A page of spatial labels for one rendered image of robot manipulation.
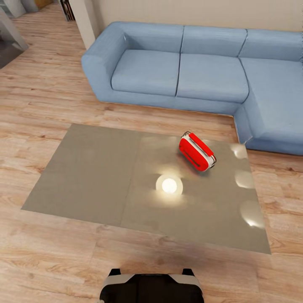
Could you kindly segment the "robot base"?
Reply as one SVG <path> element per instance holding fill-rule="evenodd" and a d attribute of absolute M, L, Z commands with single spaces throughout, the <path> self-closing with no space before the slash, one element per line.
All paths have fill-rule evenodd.
<path fill-rule="evenodd" d="M 205 303 L 199 280 L 192 269 L 184 274 L 121 274 L 112 269 L 104 280 L 104 303 Z"/>

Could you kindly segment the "radio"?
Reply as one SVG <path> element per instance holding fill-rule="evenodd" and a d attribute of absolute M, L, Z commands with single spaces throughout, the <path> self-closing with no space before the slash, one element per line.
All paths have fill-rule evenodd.
<path fill-rule="evenodd" d="M 193 133 L 181 137 L 179 149 L 198 170 L 214 167 L 216 157 L 213 152 Z"/>

